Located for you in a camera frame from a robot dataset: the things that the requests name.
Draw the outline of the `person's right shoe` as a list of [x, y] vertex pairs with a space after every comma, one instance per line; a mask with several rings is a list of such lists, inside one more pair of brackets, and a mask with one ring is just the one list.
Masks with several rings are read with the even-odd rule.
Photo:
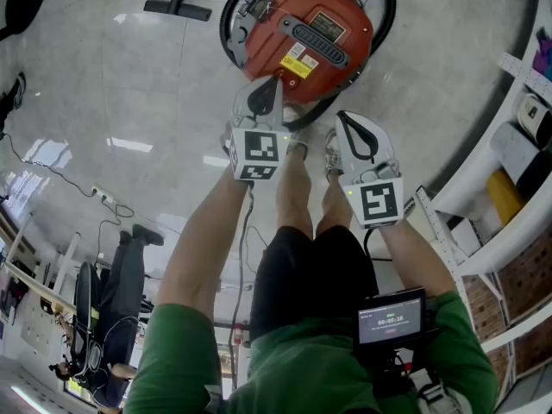
[[342, 175], [342, 160], [339, 142], [335, 129], [331, 129], [325, 138], [325, 173], [327, 175]]

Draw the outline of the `red vacuum cleaner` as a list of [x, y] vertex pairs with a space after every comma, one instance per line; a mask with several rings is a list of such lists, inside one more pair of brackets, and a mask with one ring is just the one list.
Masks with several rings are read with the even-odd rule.
[[[219, 36], [230, 61], [250, 80], [282, 78], [284, 100], [318, 119], [361, 75], [388, 36], [397, 0], [227, 0]], [[285, 81], [300, 78], [288, 91]]]

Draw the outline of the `purple cloth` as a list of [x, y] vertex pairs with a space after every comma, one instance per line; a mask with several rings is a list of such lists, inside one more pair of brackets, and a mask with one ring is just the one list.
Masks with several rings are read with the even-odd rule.
[[540, 27], [536, 32], [536, 39], [538, 48], [532, 67], [547, 80], [552, 81], [552, 35], [549, 35], [544, 27]]

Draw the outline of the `black shorts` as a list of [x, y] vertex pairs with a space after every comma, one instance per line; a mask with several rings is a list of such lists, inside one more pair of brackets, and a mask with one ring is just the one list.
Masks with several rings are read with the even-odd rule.
[[250, 339], [306, 318], [351, 317], [378, 294], [372, 260], [349, 229], [334, 226], [312, 240], [282, 227], [257, 270]]

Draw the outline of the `person's left leg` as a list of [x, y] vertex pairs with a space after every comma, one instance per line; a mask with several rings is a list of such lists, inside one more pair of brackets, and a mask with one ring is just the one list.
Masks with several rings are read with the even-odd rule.
[[308, 210], [310, 193], [311, 178], [305, 160], [298, 151], [287, 153], [276, 192], [278, 228], [292, 227], [312, 239], [313, 225]]

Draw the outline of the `person's left forearm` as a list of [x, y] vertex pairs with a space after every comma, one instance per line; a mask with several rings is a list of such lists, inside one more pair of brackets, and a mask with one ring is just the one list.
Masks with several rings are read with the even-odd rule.
[[218, 282], [247, 191], [228, 166], [180, 234], [160, 283], [157, 310], [178, 305], [214, 318]]

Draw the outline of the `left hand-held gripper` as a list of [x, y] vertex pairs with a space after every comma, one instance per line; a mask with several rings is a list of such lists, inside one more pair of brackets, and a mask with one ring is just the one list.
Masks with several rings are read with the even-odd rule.
[[283, 166], [291, 133], [267, 122], [279, 122], [283, 110], [283, 83], [265, 76], [250, 82], [236, 95], [229, 120], [229, 160], [236, 180], [272, 180]]

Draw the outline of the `white case with black label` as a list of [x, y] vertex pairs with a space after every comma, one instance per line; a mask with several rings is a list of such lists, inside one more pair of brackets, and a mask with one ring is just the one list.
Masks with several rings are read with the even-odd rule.
[[524, 95], [517, 110], [517, 119], [539, 148], [552, 139], [552, 110], [530, 93]]

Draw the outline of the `person's right leg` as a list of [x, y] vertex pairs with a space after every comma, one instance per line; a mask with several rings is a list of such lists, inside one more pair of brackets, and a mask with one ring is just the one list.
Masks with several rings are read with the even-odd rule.
[[339, 175], [331, 172], [327, 175], [328, 188], [323, 196], [323, 216], [316, 228], [316, 237], [334, 227], [349, 229], [353, 211], [340, 184]]

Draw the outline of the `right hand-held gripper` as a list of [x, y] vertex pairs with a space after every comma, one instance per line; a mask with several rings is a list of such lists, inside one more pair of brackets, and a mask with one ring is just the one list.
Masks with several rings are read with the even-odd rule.
[[387, 132], [358, 113], [339, 110], [336, 134], [344, 171], [339, 184], [359, 226], [377, 229], [406, 219], [416, 203], [405, 198]]

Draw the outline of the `person's left shoe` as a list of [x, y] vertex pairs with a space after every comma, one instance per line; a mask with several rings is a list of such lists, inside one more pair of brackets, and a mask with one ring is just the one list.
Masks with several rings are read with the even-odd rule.
[[292, 122], [302, 122], [305, 111], [301, 106], [286, 104], [283, 109], [284, 125], [291, 132], [290, 144], [287, 153], [298, 151], [302, 160], [306, 159], [309, 149], [310, 127], [299, 124], [292, 126]]

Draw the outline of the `black soft bag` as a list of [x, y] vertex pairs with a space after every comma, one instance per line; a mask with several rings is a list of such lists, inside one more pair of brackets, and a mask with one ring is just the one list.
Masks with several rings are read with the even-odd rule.
[[529, 201], [551, 173], [552, 155], [546, 151], [536, 154], [516, 181], [521, 198]]

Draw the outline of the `person's leg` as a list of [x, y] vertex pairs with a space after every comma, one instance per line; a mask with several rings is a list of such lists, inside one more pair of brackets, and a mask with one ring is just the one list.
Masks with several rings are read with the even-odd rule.
[[308, 210], [310, 193], [311, 178], [305, 160], [298, 151], [287, 153], [276, 192], [278, 228], [292, 227], [312, 239], [313, 225]]
[[340, 184], [339, 175], [331, 172], [327, 175], [328, 188], [323, 196], [323, 216], [316, 228], [316, 237], [334, 227], [349, 229], [353, 211]]

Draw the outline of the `person's shoe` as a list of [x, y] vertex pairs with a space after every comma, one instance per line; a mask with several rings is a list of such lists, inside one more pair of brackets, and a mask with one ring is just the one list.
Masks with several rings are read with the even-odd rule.
[[302, 122], [305, 111], [301, 106], [286, 104], [283, 109], [284, 125], [291, 132], [290, 144], [287, 153], [298, 151], [302, 160], [306, 159], [309, 149], [310, 127], [299, 124], [292, 126], [292, 122]]
[[335, 129], [331, 129], [325, 138], [325, 173], [327, 175], [342, 175], [342, 160], [339, 142]]

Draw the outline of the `white metal shelf rack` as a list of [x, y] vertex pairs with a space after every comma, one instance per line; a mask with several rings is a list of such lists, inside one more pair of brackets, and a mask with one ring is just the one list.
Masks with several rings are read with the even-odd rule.
[[527, 93], [552, 110], [552, 81], [532, 67], [540, 27], [552, 35], [552, 0], [530, 0], [523, 49], [499, 59], [505, 95], [467, 158], [437, 194], [417, 190], [438, 250], [498, 375], [501, 414], [552, 408], [552, 173], [507, 225], [486, 190], [490, 176], [504, 169], [490, 146], [501, 123], [512, 123], [539, 152], [552, 155], [552, 139], [539, 148], [518, 122]]

